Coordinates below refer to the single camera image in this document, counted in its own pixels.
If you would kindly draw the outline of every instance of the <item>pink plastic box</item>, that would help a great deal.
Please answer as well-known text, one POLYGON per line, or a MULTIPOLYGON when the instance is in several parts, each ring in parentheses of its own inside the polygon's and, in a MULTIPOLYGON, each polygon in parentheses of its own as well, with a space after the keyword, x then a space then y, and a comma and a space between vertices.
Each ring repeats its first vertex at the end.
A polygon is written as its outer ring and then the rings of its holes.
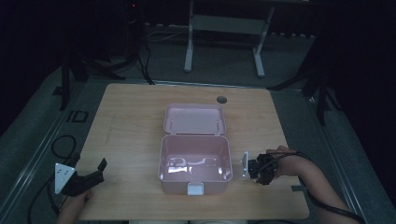
POLYGON ((233 177, 230 147, 219 105, 170 104, 158 177, 173 194, 222 193, 233 177))

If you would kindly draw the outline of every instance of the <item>black wire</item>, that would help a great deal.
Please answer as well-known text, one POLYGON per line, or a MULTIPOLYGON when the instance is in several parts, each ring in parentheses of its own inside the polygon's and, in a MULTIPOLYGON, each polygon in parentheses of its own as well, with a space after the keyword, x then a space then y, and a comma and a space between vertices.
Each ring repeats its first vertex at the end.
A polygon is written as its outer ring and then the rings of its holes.
MULTIPOLYGON (((281 156, 276 157, 276 158, 274 158, 272 161, 270 161, 270 162, 268 162, 267 164, 265 164, 265 165, 260 169, 260 171, 263 170, 265 167, 269 166, 270 164, 272 164, 272 163, 274 163, 274 162, 277 162, 277 161, 279 161, 280 159, 285 158, 285 157, 288 157, 288 156, 300 156, 300 157, 306 158, 306 159, 309 160, 309 161, 312 161, 307 155, 305 155, 303 152, 299 152, 299 151, 297 151, 297 152, 295 152, 295 153, 275 152, 275 153, 271 153, 271 154, 281 154, 281 156)), ((317 198, 315 198, 315 197, 309 192, 309 190, 307 191, 307 194, 308 194, 308 197, 311 199, 313 205, 315 205, 315 206, 317 206, 317 207, 324 208, 324 209, 326 209, 326 210, 329 211, 329 212, 332 212, 332 213, 335 213, 335 214, 338 214, 338 215, 341 215, 341 216, 353 218, 353 219, 357 220, 360 224, 364 224, 364 223, 365 223, 365 222, 364 222, 364 219, 363 219, 362 217, 360 217, 360 216, 358 216, 358 215, 356 215, 356 214, 354 214, 354 213, 348 212, 348 211, 346 211, 346 210, 343 210, 343 209, 340 209, 340 208, 337 208, 337 207, 330 206, 330 205, 328 205, 328 204, 326 204, 326 203, 323 203, 323 202, 319 201, 317 198)))
POLYGON ((323 208, 323 209, 325 209, 325 210, 327 210, 329 212, 332 212, 332 213, 335 213, 335 214, 338 214, 338 215, 341 215, 341 216, 344 216, 344 217, 350 217, 352 219, 357 220, 360 224, 364 224, 365 223, 365 221, 364 221, 364 219, 362 217, 360 217, 360 216, 358 216, 358 215, 356 215, 354 213, 351 213, 351 212, 346 211, 344 209, 340 209, 340 208, 337 208, 337 207, 330 206, 330 205, 328 205, 326 203, 323 203, 323 202, 319 201, 317 198, 315 198, 309 192, 309 190, 307 191, 307 194, 308 194, 308 197, 311 199, 312 204, 314 204, 315 206, 321 207, 321 208, 323 208))
MULTIPOLYGON (((56 156, 56 157, 58 157, 58 158, 61 158, 61 159, 64 159, 64 162, 63 163, 67 163, 67 161, 72 157, 72 155, 74 154, 74 152, 75 152, 75 150, 76 150, 76 147, 77 147, 77 141, 76 141, 76 138, 74 137, 74 136, 72 136, 72 135, 69 135, 69 134, 66 134, 66 135, 62 135, 62 136, 60 136, 60 137, 58 137, 58 138, 55 138, 54 140, 53 140, 53 142, 52 142, 52 144, 51 144, 51 151, 52 151, 52 153, 56 156), (70 139, 72 139, 73 140, 73 146, 72 146, 72 148, 71 148, 71 150, 70 150, 70 153, 65 157, 65 156, 61 156, 61 155, 59 155, 56 151, 55 151, 55 143, 56 142, 58 142, 60 139, 62 139, 62 138, 65 138, 65 137, 67 137, 67 138, 70 138, 70 139)), ((29 205, 29 208, 28 208, 28 211, 27 211, 27 223, 28 224, 31 224, 32 223, 32 210, 33 210, 33 206, 34 206, 34 204, 35 204, 35 201, 37 200, 37 198, 38 198, 38 196, 40 195, 40 193, 41 193, 41 191, 43 191, 43 189, 45 188, 45 187, 47 187, 47 194, 48 194, 48 196, 49 196, 49 201, 50 201, 50 203, 51 203, 51 208, 55 211, 55 210, 58 210, 58 212, 59 212, 59 208, 56 206, 56 203, 55 203, 55 201, 53 200, 53 198, 52 198, 52 195, 51 195, 51 193, 50 193, 50 184, 52 183, 52 181, 55 179, 55 172, 53 172, 51 175, 50 175, 50 177, 48 178, 48 180, 46 181, 46 182, 44 182, 44 184, 43 184, 43 186, 41 186, 41 188, 39 189, 39 191, 35 194, 35 197, 33 198, 33 200, 31 201, 31 203, 30 203, 30 205, 29 205)))
POLYGON ((66 135, 62 135, 60 137, 55 138, 55 140, 53 140, 52 144, 50 145, 50 150, 51 150, 52 154, 55 155, 56 157, 61 158, 61 159, 65 159, 65 161, 64 161, 64 163, 65 163, 71 158, 71 156, 73 155, 74 151, 76 150, 76 147, 77 147, 76 138, 73 137, 70 134, 66 134, 66 135), (55 143, 58 142, 60 139, 65 138, 65 137, 70 138, 70 139, 73 140, 73 146, 72 146, 72 149, 71 149, 70 153, 67 156, 61 156, 55 151, 55 143))
POLYGON ((139 16, 140 16, 140 22, 141 22, 140 25, 141 25, 142 32, 143 32, 143 41, 144 41, 146 50, 148 51, 148 57, 146 59, 146 65, 143 65, 139 54, 137 55, 137 60, 139 61, 140 67, 142 69, 141 72, 143 74, 143 77, 147 81, 147 83, 149 85, 155 85, 155 83, 149 77, 149 59, 150 59, 150 55, 151 55, 151 50, 150 50, 149 45, 148 45, 148 38, 147 38, 147 35, 146 35, 146 29, 145 29, 145 18, 144 18, 142 6, 143 6, 143 2, 141 0, 139 0, 137 9, 139 10, 139 16))
POLYGON ((271 165, 272 163, 275 163, 277 161, 279 161, 282 158, 288 157, 288 156, 299 156, 299 157, 303 157, 309 161, 312 161, 311 158, 309 158, 306 154, 304 154, 303 152, 293 152, 293 153, 289 153, 289 152, 274 152, 274 153, 269 153, 271 155, 275 155, 275 154, 280 154, 281 156, 274 158, 272 161, 268 162, 267 164, 265 164, 262 168, 260 168, 259 172, 261 172, 263 169, 265 169, 267 166, 271 165))
POLYGON ((66 197, 64 197, 64 200, 62 201, 61 205, 59 206, 59 209, 61 209, 62 206, 64 206, 64 203, 66 202, 66 200, 67 200, 68 197, 69 197, 69 196, 67 196, 67 195, 66 195, 66 197))
POLYGON ((289 224, 296 224, 295 222, 292 221, 287 221, 287 220, 259 220, 259 221, 255 221, 253 222, 253 224, 261 224, 264 222, 283 222, 283 223, 289 223, 289 224))

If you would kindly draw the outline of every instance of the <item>wooden table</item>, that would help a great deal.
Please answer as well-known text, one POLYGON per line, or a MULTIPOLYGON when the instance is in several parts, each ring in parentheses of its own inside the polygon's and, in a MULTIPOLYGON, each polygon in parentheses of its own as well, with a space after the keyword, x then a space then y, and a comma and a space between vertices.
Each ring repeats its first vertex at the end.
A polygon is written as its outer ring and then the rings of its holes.
POLYGON ((242 177, 244 151, 255 159, 267 148, 286 146, 267 90, 198 86, 110 84, 82 149, 77 170, 87 175, 102 158, 105 182, 94 187, 83 220, 288 219, 309 214, 297 177, 269 186, 242 177), (158 178, 165 109, 171 103, 221 105, 227 126, 233 179, 225 192, 188 196, 163 193, 158 178))

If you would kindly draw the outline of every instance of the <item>finger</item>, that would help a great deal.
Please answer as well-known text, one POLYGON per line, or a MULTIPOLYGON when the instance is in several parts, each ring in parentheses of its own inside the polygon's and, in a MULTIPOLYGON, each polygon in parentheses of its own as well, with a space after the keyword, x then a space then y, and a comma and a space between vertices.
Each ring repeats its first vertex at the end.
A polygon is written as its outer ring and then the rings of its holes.
POLYGON ((276 150, 275 149, 267 149, 266 153, 267 154, 271 154, 271 153, 275 153, 276 150))
POLYGON ((87 191, 85 191, 85 198, 86 198, 86 199, 90 199, 91 196, 92 196, 92 191, 91 191, 90 189, 87 190, 87 191))
POLYGON ((289 150, 288 147, 284 147, 284 146, 279 146, 277 149, 278 149, 278 150, 289 150))

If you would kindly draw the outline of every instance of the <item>black clamp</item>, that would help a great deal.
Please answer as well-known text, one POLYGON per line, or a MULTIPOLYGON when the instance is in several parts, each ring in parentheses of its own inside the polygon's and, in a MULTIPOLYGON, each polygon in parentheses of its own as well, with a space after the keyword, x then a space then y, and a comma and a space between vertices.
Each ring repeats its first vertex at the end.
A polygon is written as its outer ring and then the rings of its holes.
POLYGON ((256 160, 248 161, 250 179, 262 185, 269 185, 277 169, 276 159, 270 154, 260 154, 256 160))
POLYGON ((103 171, 107 166, 105 158, 100 162, 97 171, 86 176, 79 176, 77 171, 73 168, 76 166, 78 160, 79 155, 74 156, 67 164, 68 166, 59 163, 55 164, 55 193, 61 192, 63 195, 76 197, 105 181, 103 178, 103 171))

